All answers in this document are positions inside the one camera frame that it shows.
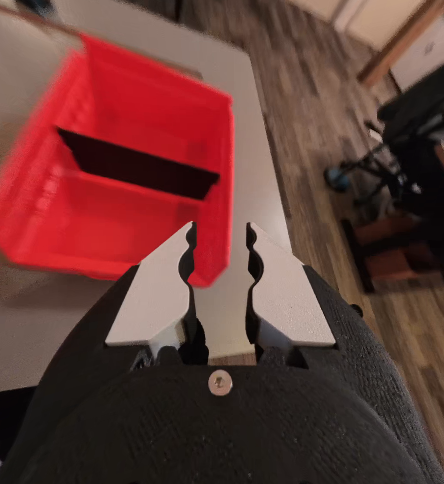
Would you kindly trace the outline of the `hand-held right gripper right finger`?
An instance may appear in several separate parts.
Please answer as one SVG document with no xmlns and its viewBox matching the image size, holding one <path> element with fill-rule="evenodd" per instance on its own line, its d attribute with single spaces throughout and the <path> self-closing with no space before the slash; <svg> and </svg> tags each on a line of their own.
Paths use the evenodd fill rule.
<svg viewBox="0 0 444 484">
<path fill-rule="evenodd" d="M 248 222 L 248 290 L 245 330 L 255 347 L 333 348 L 336 339 L 305 271 L 291 251 L 281 248 L 258 225 Z"/>
</svg>

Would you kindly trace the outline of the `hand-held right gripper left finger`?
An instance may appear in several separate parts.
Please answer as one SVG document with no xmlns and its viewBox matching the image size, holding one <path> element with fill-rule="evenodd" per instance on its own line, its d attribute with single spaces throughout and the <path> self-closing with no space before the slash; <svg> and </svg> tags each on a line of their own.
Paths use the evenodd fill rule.
<svg viewBox="0 0 444 484">
<path fill-rule="evenodd" d="M 208 348 L 189 277 L 197 225 L 188 222 L 139 264 L 105 339 L 108 347 L 147 347 L 154 359 L 174 348 L 188 365 L 206 365 Z"/>
</svg>

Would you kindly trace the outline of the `red plastic bin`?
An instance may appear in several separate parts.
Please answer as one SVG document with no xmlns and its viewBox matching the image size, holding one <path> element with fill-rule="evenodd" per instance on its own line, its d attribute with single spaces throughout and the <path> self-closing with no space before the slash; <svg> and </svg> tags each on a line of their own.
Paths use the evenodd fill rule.
<svg viewBox="0 0 444 484">
<path fill-rule="evenodd" d="M 0 252 L 37 269 L 117 280 L 188 222 L 194 287 L 230 260 L 234 120 L 228 94 L 88 35 L 0 168 Z M 220 174 L 203 200 L 80 170 L 57 127 Z"/>
</svg>

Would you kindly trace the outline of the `black bin divider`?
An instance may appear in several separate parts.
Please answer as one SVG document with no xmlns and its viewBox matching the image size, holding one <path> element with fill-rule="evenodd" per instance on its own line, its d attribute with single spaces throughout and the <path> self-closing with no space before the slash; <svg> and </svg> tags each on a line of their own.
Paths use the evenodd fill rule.
<svg viewBox="0 0 444 484">
<path fill-rule="evenodd" d="M 220 174 L 57 127 L 81 171 L 172 195 L 203 200 Z"/>
</svg>

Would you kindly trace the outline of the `black wheeled chair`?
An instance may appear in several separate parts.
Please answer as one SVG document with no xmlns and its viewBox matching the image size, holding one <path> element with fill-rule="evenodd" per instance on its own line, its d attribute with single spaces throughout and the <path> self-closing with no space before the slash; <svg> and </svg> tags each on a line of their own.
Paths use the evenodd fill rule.
<svg viewBox="0 0 444 484">
<path fill-rule="evenodd" d="M 381 140 L 363 158 L 326 168 L 328 187 L 344 193 L 348 175 L 361 170 L 378 179 L 354 205 L 368 205 L 387 188 L 401 214 L 352 227 L 341 224 L 365 293 L 374 282 L 410 280 L 441 272 L 444 277 L 444 64 L 382 106 L 382 131 L 365 125 Z"/>
</svg>

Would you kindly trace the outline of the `wooden beam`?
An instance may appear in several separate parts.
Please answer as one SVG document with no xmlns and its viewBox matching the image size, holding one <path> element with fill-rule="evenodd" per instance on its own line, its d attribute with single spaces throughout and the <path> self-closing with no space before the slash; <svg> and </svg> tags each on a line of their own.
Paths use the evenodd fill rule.
<svg viewBox="0 0 444 484">
<path fill-rule="evenodd" d="M 412 44 L 444 14 L 444 1 L 424 1 L 408 21 L 376 53 L 357 76 L 360 84 L 371 88 L 397 63 Z"/>
</svg>

